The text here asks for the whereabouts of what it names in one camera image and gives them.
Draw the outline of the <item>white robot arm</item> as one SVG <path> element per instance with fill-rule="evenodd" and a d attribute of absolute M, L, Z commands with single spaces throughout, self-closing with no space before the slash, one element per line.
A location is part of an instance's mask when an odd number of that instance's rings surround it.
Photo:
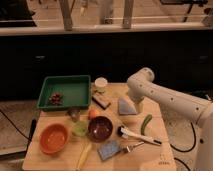
<path fill-rule="evenodd" d="M 144 96 L 160 103 L 201 128 L 194 171 L 213 171 L 213 102 L 153 83 L 154 72 L 147 67 L 127 79 L 128 95 L 136 103 Z"/>

